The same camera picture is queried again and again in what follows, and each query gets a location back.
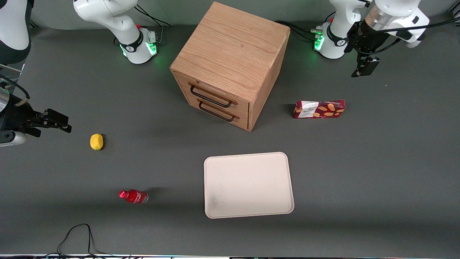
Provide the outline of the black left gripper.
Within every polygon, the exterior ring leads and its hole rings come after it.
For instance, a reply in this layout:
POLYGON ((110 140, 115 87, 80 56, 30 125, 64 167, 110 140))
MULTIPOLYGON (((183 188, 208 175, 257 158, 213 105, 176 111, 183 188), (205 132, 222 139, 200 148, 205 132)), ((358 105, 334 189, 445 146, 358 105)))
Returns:
POLYGON ((374 34, 373 32, 374 30, 370 28, 365 21, 361 21, 355 22, 347 33, 349 41, 346 47, 346 53, 351 52, 353 49, 359 53, 356 58, 356 69, 351 75, 353 78, 359 77, 360 75, 371 75, 380 63, 378 57, 366 57, 366 59, 363 60, 362 54, 379 54, 395 45, 395 42, 393 42, 382 49, 378 49, 389 38, 389 34, 374 34))

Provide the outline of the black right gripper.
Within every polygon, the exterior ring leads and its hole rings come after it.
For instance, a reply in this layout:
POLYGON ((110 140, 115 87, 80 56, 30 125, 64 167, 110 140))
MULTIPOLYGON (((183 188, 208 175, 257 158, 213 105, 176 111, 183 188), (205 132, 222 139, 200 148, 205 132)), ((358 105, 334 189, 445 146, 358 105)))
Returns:
POLYGON ((66 133, 71 133, 69 118, 53 109, 46 109, 38 113, 32 109, 29 103, 20 106, 15 104, 20 99, 11 96, 6 107, 1 111, 1 130, 27 132, 27 134, 40 137, 39 128, 57 128, 66 133))

